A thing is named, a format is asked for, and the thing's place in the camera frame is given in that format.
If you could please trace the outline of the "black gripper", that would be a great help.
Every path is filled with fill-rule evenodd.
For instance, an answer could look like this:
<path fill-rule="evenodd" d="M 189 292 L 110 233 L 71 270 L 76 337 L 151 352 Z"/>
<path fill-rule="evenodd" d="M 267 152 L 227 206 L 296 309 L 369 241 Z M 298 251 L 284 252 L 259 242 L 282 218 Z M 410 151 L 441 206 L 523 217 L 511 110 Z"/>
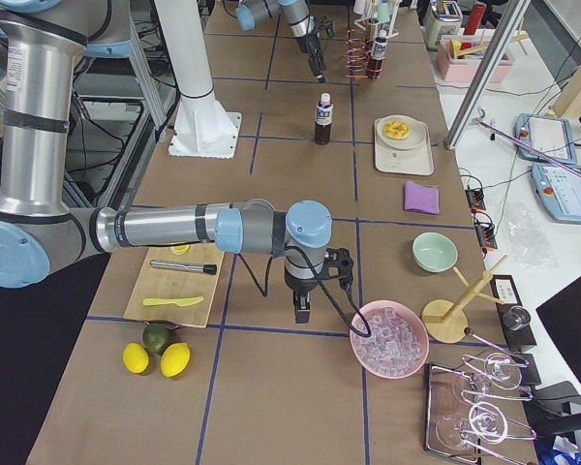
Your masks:
<path fill-rule="evenodd" d="M 313 272 L 305 261 L 295 264 L 285 259 L 285 282 L 292 290 L 294 318 L 297 324 L 307 324 L 310 320 L 310 292 L 318 285 L 317 277 L 323 268 L 323 262 L 315 265 Z"/>
<path fill-rule="evenodd" d="M 325 63 L 318 31 L 313 30 L 302 37 L 298 37 L 297 44 L 300 50 L 308 55 L 308 64 L 311 72 L 324 73 Z"/>

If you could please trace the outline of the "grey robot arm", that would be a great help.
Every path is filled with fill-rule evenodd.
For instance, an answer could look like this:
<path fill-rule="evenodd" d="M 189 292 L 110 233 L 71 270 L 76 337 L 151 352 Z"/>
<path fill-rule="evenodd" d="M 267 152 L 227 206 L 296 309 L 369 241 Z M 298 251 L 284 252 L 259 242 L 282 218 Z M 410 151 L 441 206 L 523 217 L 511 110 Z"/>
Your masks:
<path fill-rule="evenodd" d="M 257 0 L 242 1 L 234 15 L 243 31 L 250 31 L 266 19 L 282 15 L 302 53 L 308 58 L 313 76 L 325 82 L 326 66 L 321 50 L 318 22 L 303 0 Z"/>
<path fill-rule="evenodd" d="M 310 317 L 332 221 L 317 201 L 286 212 L 268 201 L 154 210 L 71 208 L 62 199 L 76 60 L 132 48 L 126 1 L 3 1 L 8 39 L 0 182 L 0 287 L 22 288 L 119 247 L 214 243 L 285 261 L 294 316 Z"/>

